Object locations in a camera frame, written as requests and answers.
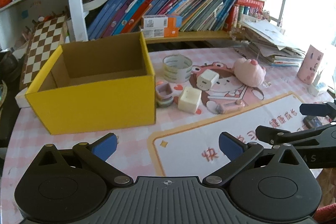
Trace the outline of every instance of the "pink card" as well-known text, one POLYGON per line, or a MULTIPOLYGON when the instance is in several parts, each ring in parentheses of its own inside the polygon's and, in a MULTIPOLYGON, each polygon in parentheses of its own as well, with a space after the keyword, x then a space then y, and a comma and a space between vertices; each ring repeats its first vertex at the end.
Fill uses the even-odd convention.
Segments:
POLYGON ((297 77, 299 77, 302 82, 310 85, 315 78, 317 69, 319 68, 322 58, 323 52, 320 52, 312 45, 310 45, 307 54, 301 64, 301 67, 299 68, 297 77))

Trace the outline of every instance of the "pink toy nose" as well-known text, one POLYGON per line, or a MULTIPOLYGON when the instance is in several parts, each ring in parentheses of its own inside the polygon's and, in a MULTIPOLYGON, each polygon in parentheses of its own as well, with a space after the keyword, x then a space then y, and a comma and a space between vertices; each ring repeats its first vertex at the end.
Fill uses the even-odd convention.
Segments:
POLYGON ((256 65, 258 64, 258 61, 255 60, 255 59, 252 59, 252 60, 251 60, 251 64, 252 64, 253 66, 256 66, 256 65))

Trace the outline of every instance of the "pink checkered tablecloth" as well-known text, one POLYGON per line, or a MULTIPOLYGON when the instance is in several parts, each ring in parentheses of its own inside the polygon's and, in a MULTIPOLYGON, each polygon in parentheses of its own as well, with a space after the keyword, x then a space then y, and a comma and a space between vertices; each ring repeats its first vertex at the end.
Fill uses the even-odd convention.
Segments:
MULTIPOLYGON (((157 74, 157 80, 162 78, 163 58, 178 53, 189 57, 194 65, 199 66, 203 66, 205 63, 221 62, 232 67, 234 61, 241 57, 232 48, 152 52, 150 57, 157 74)), ((307 92, 307 85, 296 77, 297 70, 298 68, 295 67, 266 67, 265 81, 271 85, 261 88, 264 98, 270 99, 292 91, 307 103, 332 101, 328 93, 319 97, 311 96, 307 92)), ((176 95, 181 92, 179 90, 179 87, 174 90, 176 95)), ((137 176, 156 175, 147 150, 147 138, 151 133, 176 128, 213 116, 214 114, 210 113, 203 105, 200 106, 198 114, 192 115, 179 111, 176 104, 173 104, 166 109, 157 109, 156 124, 152 126, 52 136, 31 108, 21 109, 9 142, 3 169, 0 196, 1 223, 17 224, 22 220, 14 200, 14 190, 31 161, 46 143, 53 143, 58 149, 67 149, 81 141, 92 143, 108 132, 114 132, 119 136, 119 144, 116 152, 107 162, 135 180, 137 176)))

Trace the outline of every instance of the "gray ribbed plate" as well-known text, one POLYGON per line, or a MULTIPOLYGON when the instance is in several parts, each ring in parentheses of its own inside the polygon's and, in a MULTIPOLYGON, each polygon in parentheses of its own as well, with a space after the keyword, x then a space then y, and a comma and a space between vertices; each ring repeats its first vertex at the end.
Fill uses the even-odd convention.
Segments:
MULTIPOLYGON (((196 177, 139 177, 133 186, 113 190, 98 211, 72 224, 261 223, 239 212, 222 190, 204 187, 196 177)), ((308 218, 299 223, 315 222, 308 218)))

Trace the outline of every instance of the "red heart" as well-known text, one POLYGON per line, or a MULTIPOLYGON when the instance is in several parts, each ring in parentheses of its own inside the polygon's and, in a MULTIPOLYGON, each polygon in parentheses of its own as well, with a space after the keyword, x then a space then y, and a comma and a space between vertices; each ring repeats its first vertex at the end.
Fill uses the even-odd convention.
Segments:
POLYGON ((177 85, 174 87, 175 90, 183 90, 183 87, 182 85, 177 85))

